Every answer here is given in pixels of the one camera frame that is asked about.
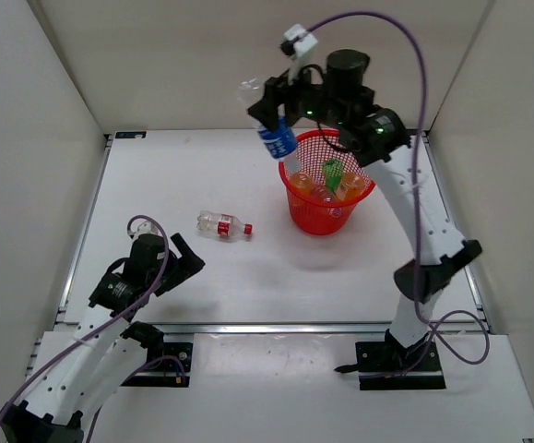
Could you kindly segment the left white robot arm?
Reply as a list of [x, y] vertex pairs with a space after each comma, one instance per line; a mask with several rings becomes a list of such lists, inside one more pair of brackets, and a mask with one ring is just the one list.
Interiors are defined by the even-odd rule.
[[167, 293], [204, 266], [179, 233], [134, 235], [129, 256], [109, 266], [89, 297], [67, 347], [3, 407], [6, 441], [81, 442], [83, 426], [138, 372], [169, 360], [185, 377], [183, 363], [165, 351], [163, 333], [134, 316], [151, 295]]

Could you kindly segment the orange juice bottle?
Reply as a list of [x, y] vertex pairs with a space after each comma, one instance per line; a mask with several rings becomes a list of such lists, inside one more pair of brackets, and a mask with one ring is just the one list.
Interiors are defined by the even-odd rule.
[[304, 196], [310, 196], [313, 192], [314, 180], [307, 173], [293, 173], [289, 178], [289, 182], [294, 189], [296, 189], [300, 194]]
[[367, 181], [362, 175], [344, 173], [336, 190], [336, 196], [340, 201], [353, 200], [360, 196], [367, 187]]

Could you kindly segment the clear ribbed water bottle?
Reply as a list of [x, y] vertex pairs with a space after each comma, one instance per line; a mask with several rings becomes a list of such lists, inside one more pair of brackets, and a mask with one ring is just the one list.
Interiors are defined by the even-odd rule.
[[[322, 185], [316, 185], [311, 196], [320, 203], [332, 204], [338, 202], [335, 195], [326, 186]], [[323, 207], [323, 210], [335, 219], [339, 218], [342, 213], [341, 208], [338, 207]]]

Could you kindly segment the blue label clear bottle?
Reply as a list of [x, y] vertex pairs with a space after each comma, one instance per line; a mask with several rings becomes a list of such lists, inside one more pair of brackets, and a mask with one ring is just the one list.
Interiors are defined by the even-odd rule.
[[[243, 108], [247, 110], [263, 97], [263, 91], [263, 81], [259, 78], [251, 78], [240, 84], [236, 96]], [[292, 174], [299, 172], [302, 166], [297, 156], [297, 139], [292, 130], [286, 126], [285, 118], [279, 116], [279, 126], [274, 131], [266, 129], [252, 116], [248, 116], [248, 119], [270, 156], [282, 162], [288, 172]]]

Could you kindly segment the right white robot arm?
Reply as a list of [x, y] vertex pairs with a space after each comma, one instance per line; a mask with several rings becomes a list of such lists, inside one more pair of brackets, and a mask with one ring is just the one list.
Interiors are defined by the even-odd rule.
[[396, 374], [413, 369], [427, 354], [437, 325], [434, 306], [453, 277], [481, 254], [479, 241], [467, 239], [443, 211], [423, 195], [418, 139], [400, 117], [374, 101], [363, 85], [370, 58], [351, 49], [336, 50], [326, 66], [309, 54], [291, 56], [291, 66], [260, 84], [247, 103], [261, 136], [288, 134], [300, 119], [338, 132], [334, 148], [349, 154], [374, 181], [409, 239], [413, 259], [397, 269], [401, 296], [386, 331], [382, 360]]

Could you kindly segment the green soda bottle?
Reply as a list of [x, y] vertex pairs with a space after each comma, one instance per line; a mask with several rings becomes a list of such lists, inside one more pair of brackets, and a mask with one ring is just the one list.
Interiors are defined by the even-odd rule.
[[336, 193], [338, 185], [344, 174], [344, 163], [342, 160], [331, 158], [322, 163], [322, 174], [326, 188], [333, 194]]

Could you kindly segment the red label clear bottle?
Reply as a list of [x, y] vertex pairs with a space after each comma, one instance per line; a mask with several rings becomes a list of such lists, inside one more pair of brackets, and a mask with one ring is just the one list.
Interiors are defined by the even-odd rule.
[[244, 223], [237, 217], [202, 210], [197, 216], [197, 229], [204, 233], [212, 233], [220, 238], [232, 239], [237, 237], [248, 237], [253, 233], [253, 225]]

